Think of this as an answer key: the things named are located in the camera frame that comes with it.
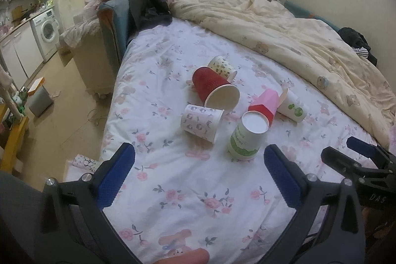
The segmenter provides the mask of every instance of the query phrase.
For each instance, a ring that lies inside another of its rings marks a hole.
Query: silver bolt
[[[52,186],[54,183],[55,183],[54,178],[47,179],[47,181],[46,181],[47,186]]]
[[[308,179],[309,181],[315,182],[316,180],[318,180],[318,177],[316,177],[316,175],[314,175],[314,174],[308,174],[308,175],[306,175],[306,179]]]
[[[348,178],[344,179],[344,184],[347,185],[347,186],[350,186],[350,187],[353,185],[352,180],[348,179]]]
[[[82,179],[82,181],[88,182],[92,179],[92,175],[91,174],[83,174],[81,179]]]

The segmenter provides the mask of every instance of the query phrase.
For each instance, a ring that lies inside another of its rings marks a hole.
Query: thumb
[[[182,256],[160,260],[154,264],[207,264],[209,253],[204,249],[196,249]]]

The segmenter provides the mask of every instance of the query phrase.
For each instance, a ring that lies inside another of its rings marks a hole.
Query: mattress
[[[182,131],[188,104],[203,105],[191,78],[213,57],[238,69],[241,97],[225,115],[211,144]],[[258,156],[233,159],[226,143],[248,106],[266,89],[290,88],[309,113],[301,123],[275,116]],[[197,248],[210,263],[255,263],[278,239],[294,214],[268,173],[263,151],[277,144],[304,173],[340,182],[324,165],[321,151],[332,146],[372,167],[346,147],[349,136],[373,138],[311,84],[271,59],[187,21],[140,32],[128,46],[116,80],[104,131],[101,159],[123,142],[136,162],[113,205],[104,210],[114,229],[143,263]],[[325,214],[321,209],[312,231]]]

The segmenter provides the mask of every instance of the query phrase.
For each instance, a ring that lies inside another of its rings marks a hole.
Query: beige comforter
[[[295,18],[267,0],[175,0],[171,11],[281,63],[389,146],[395,94],[381,72],[326,23]]]

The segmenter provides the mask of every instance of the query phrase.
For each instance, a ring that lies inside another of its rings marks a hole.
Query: washing machine
[[[44,62],[47,62],[56,53],[56,43],[59,42],[59,23],[53,9],[36,16],[30,24]]]

